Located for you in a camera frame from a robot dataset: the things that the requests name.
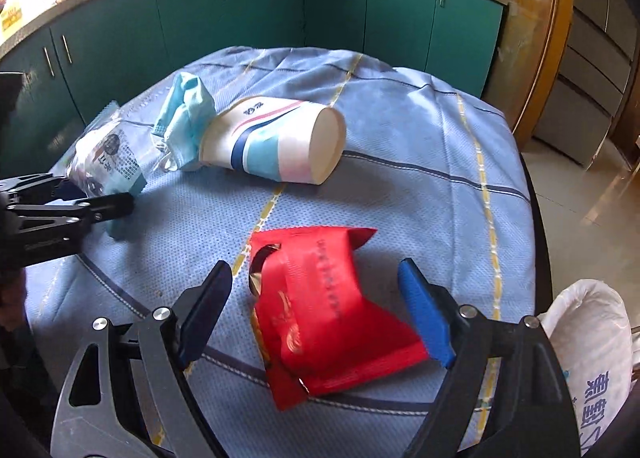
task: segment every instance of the red wrapper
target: red wrapper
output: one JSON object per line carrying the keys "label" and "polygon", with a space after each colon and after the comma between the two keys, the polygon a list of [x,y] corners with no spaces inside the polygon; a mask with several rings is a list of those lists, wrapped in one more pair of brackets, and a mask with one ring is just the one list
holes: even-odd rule
{"label": "red wrapper", "polygon": [[254,233],[261,268],[252,323],[278,409],[353,388],[428,358],[411,327],[360,291],[351,252],[375,229],[305,227]]}

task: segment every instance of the blue tablecloth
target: blue tablecloth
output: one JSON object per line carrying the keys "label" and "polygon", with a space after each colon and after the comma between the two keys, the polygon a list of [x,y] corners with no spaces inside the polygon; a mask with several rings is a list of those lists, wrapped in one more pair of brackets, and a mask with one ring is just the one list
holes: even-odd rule
{"label": "blue tablecloth", "polygon": [[[233,291],[189,382],[230,456],[400,456],[444,370],[425,362],[277,412],[248,320],[246,243],[255,229],[375,227],[355,262],[365,294],[379,305],[408,319],[396,272],[412,257],[459,303],[519,320],[533,311],[534,238],[525,177],[502,113],[428,74],[344,50],[233,47],[184,70],[202,78],[220,110],[250,95],[330,104],[346,119],[346,151],[318,187],[216,167],[156,171],[121,226],[123,239],[97,226],[82,255],[31,267],[28,317],[54,382],[62,384],[96,317],[128,323],[171,305],[222,259],[233,268]],[[124,105],[125,115],[152,123],[171,82]],[[495,379],[489,366],[465,445],[484,427]]]}

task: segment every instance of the white paper cup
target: white paper cup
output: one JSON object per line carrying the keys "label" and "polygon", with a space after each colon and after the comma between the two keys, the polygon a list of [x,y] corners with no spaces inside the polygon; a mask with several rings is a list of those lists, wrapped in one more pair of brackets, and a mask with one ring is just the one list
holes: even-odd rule
{"label": "white paper cup", "polygon": [[276,181],[323,183],[346,139],[342,114],[308,101],[249,97],[217,115],[200,144],[200,162]]}

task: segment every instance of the white plastic bag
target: white plastic bag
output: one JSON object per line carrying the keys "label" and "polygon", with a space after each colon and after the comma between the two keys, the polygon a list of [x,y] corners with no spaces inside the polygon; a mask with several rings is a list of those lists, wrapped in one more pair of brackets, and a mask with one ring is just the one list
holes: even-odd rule
{"label": "white plastic bag", "polygon": [[602,281],[581,279],[539,317],[574,401],[584,454],[629,394],[633,351],[625,305]]}
{"label": "white plastic bag", "polygon": [[[640,373],[640,331],[636,330],[636,333],[631,333],[631,340],[632,340],[632,350],[634,353],[634,357],[633,357],[633,366],[634,366],[634,373],[633,375],[635,375],[635,378],[638,378],[638,374]],[[631,389],[634,388],[634,384],[635,381],[633,380],[633,382],[631,383]]]}
{"label": "white plastic bag", "polygon": [[113,193],[139,195],[146,185],[142,162],[155,158],[148,138],[152,125],[129,121],[109,103],[54,166],[88,197]]}

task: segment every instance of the mounting screw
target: mounting screw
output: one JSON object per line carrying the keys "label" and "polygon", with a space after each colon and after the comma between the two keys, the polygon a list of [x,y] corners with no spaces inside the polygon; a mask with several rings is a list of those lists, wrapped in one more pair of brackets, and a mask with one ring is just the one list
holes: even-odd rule
{"label": "mounting screw", "polygon": [[94,321],[94,330],[102,330],[108,324],[109,321],[107,321],[104,317],[98,317],[98,319]]}
{"label": "mounting screw", "polygon": [[540,320],[533,315],[527,315],[524,318],[524,326],[528,328],[537,328],[540,326]]}
{"label": "mounting screw", "polygon": [[160,307],[154,310],[154,319],[156,321],[164,321],[171,315],[171,310],[167,307]]}
{"label": "mounting screw", "polygon": [[476,315],[478,315],[478,309],[476,309],[476,307],[472,307],[471,305],[462,305],[462,307],[460,307],[460,315],[465,319],[473,319]]}

